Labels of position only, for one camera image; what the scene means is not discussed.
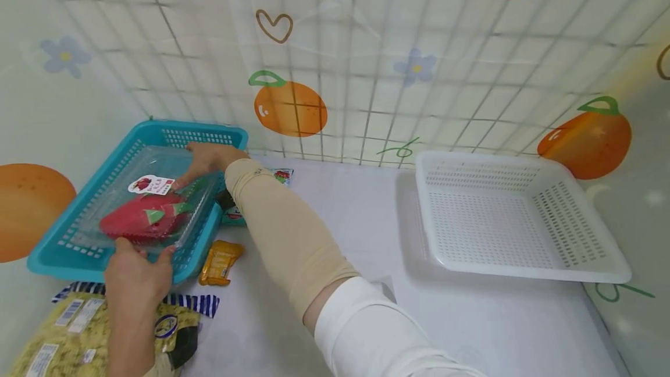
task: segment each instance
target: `blue plastic basket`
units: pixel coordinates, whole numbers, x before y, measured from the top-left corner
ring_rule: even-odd
[[[102,273],[114,249],[75,245],[70,239],[77,231],[84,210],[105,195],[107,187],[133,156],[146,146],[184,148],[191,141],[230,144],[243,149],[247,140],[246,131],[226,126],[178,121],[146,121],[136,125],[49,228],[30,254],[28,269],[63,280],[104,283]],[[223,186],[221,175],[219,189]],[[195,226],[197,235],[174,254],[174,284],[198,274],[219,228],[221,214],[219,205],[212,203],[209,215]]]

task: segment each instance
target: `hand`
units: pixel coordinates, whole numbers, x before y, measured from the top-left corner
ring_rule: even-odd
[[[147,253],[138,252],[127,239],[116,239],[116,252],[105,270],[107,307],[110,319],[149,316],[153,320],[159,303],[172,286],[174,246],[160,253],[155,263]]]
[[[193,153],[193,162],[186,173],[172,185],[172,189],[175,190],[188,186],[195,179],[208,173],[217,170],[225,172],[236,160],[250,158],[247,153],[225,144],[190,142],[186,149]]]

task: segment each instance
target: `orange fruit print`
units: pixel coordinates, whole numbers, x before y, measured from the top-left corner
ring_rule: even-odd
[[[0,262],[27,257],[74,199],[72,184],[40,165],[0,166]]]
[[[274,81],[259,80],[261,76],[272,77]],[[302,83],[285,81],[273,72],[259,70],[251,75],[250,85],[263,86],[256,95],[254,109],[266,129],[285,136],[308,137],[326,126],[326,104]]]
[[[608,108],[591,106],[596,102]],[[584,113],[548,133],[537,153],[563,164],[577,179],[604,177],[626,157],[632,139],[630,124],[612,96],[600,96],[578,110]]]

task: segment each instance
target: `red strawberry-shaped item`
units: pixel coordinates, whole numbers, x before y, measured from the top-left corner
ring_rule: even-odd
[[[167,239],[188,218],[186,199],[176,193],[138,195],[100,221],[112,239],[126,237],[136,244]]]

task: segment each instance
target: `beige arm sleeve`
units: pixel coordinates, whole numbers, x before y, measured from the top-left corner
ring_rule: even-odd
[[[154,367],[147,372],[144,377],[176,377],[180,370],[172,370],[172,364],[169,362],[167,354],[156,355]]]
[[[301,321],[325,286],[360,275],[321,218],[259,162],[235,161],[225,178],[270,278],[288,294]]]

